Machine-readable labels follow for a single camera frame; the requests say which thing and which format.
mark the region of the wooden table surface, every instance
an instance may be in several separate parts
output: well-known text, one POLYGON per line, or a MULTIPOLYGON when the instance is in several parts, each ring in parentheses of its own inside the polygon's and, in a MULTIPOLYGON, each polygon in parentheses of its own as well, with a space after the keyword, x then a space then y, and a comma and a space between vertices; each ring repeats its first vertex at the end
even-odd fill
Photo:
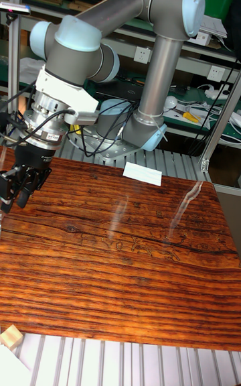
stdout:
POLYGON ((212 184, 52 168, 3 221, 3 329, 241 350, 240 260, 212 184))

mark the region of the electrical socket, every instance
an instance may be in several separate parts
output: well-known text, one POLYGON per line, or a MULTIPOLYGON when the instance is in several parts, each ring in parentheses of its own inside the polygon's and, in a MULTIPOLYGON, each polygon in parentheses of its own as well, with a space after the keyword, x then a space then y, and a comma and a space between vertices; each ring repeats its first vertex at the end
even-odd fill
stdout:
POLYGON ((142 48, 140 46, 137 46, 137 49, 135 50, 135 55, 134 55, 133 60, 135 62, 147 64, 149 56, 150 56, 150 53, 151 53, 150 49, 142 48))
POLYGON ((221 82, 224 72, 225 72, 224 68, 218 67, 218 66, 212 66, 207 76, 207 79, 215 80, 216 82, 221 82))

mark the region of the small wooden block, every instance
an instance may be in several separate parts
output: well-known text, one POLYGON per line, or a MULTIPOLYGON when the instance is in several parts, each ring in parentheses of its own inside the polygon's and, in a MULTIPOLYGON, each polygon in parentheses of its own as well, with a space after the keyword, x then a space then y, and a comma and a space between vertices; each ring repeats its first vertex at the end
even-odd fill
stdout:
POLYGON ((23 340, 23 335, 18 329, 11 325, 0 335, 0 343, 4 344, 9 350, 14 350, 23 340))

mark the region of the yellow tool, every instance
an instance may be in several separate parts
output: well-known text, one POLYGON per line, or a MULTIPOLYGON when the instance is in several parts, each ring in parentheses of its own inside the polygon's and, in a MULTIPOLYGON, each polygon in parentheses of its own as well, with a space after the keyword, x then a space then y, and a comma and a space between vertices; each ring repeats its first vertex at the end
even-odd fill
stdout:
POLYGON ((71 125, 70 126, 70 132, 75 131, 76 134, 81 134, 80 126, 79 125, 71 125))
POLYGON ((193 123, 198 123, 200 120, 200 117, 194 117, 190 112, 183 112, 179 109, 174 109, 175 112, 179 113, 183 118, 188 119, 188 121, 192 121, 193 123))

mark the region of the screwdriver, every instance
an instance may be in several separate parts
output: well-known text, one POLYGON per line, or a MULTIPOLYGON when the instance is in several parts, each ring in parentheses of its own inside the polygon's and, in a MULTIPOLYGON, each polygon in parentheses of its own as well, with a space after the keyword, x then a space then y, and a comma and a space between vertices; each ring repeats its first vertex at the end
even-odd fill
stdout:
POLYGON ((198 123, 200 120, 200 117, 194 117, 190 112, 183 112, 179 109, 173 109, 175 112, 179 113, 183 118, 188 119, 188 121, 192 121, 193 123, 198 123))

